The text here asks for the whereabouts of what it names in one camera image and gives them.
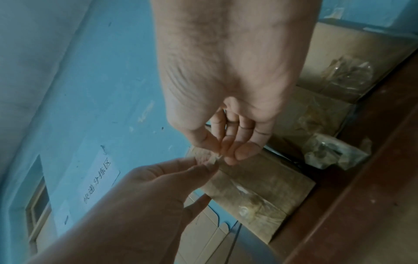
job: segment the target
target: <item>sheet of paper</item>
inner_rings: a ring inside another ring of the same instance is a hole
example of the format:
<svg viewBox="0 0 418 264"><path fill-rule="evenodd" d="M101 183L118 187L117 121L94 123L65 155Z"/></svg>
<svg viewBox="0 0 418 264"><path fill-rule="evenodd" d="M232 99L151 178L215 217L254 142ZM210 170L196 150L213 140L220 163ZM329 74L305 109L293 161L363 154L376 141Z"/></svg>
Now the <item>sheet of paper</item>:
<svg viewBox="0 0 418 264"><path fill-rule="evenodd" d="M110 190L119 174L112 158L99 150L78 188L80 201L87 211Z"/></svg>
<svg viewBox="0 0 418 264"><path fill-rule="evenodd" d="M53 211L55 227L57 228L58 236L67 232L73 226L73 219L70 214L70 206L68 201L64 200L58 211Z"/></svg>

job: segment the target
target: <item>window pane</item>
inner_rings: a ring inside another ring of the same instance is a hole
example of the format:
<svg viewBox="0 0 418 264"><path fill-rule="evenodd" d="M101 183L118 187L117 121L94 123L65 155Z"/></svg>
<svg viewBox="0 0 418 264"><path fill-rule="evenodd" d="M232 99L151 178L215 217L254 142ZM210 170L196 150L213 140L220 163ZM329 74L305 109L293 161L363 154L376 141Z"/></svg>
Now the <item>window pane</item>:
<svg viewBox="0 0 418 264"><path fill-rule="evenodd" d="M42 193L40 194L40 197L39 197L38 201L36 202L36 204L34 206L34 212L35 212L35 220L36 220L36 222L38 222L38 220L40 218L40 215L44 211L44 209L47 206L48 202L49 202L48 192L47 192L47 189L44 188L42 190Z"/></svg>

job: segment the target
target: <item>crumpled plastic wrap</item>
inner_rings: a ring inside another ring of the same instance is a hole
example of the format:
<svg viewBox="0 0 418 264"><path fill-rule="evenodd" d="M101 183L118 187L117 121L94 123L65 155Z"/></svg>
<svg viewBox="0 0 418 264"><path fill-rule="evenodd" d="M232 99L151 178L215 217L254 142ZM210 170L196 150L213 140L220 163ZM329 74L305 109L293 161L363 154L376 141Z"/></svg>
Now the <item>crumpled plastic wrap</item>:
<svg viewBox="0 0 418 264"><path fill-rule="evenodd" d="M372 84L373 66L365 60L344 55L333 60L321 77L331 85L344 88L349 94L363 95Z"/></svg>
<svg viewBox="0 0 418 264"><path fill-rule="evenodd" d="M239 205L239 214L249 224L255 219L262 220L264 223L281 223L282 216L280 214L275 215L275 212L279 211L277 207L255 192L244 188L234 180L231 181L243 198L242 203Z"/></svg>
<svg viewBox="0 0 418 264"><path fill-rule="evenodd" d="M348 170L370 155L370 153L324 134L314 134L305 143L302 152L306 164L322 170L332 164L336 164L343 170Z"/></svg>

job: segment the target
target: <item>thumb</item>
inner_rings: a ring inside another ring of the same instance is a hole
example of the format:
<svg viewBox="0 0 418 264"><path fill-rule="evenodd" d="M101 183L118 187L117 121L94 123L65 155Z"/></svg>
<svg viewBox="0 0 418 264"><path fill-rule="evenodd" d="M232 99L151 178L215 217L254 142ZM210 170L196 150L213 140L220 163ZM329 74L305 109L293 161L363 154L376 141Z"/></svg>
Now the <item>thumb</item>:
<svg viewBox="0 0 418 264"><path fill-rule="evenodd" d="M205 185L218 171L219 164L204 163L196 165L190 169L162 177L167 181L167 186L178 193L181 200L186 200L187 196L194 190Z"/></svg>

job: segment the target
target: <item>fingernail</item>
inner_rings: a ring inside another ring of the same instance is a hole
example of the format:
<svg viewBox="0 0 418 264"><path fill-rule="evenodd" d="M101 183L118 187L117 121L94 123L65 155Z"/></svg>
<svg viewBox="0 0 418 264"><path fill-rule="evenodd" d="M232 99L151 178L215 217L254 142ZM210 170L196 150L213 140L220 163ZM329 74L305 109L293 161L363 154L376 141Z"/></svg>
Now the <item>fingernail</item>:
<svg viewBox="0 0 418 264"><path fill-rule="evenodd" d="M216 160L214 164L210 163L210 162L205 162L205 166L206 168L210 171L210 172L214 172L217 171L219 166L218 166L218 161Z"/></svg>

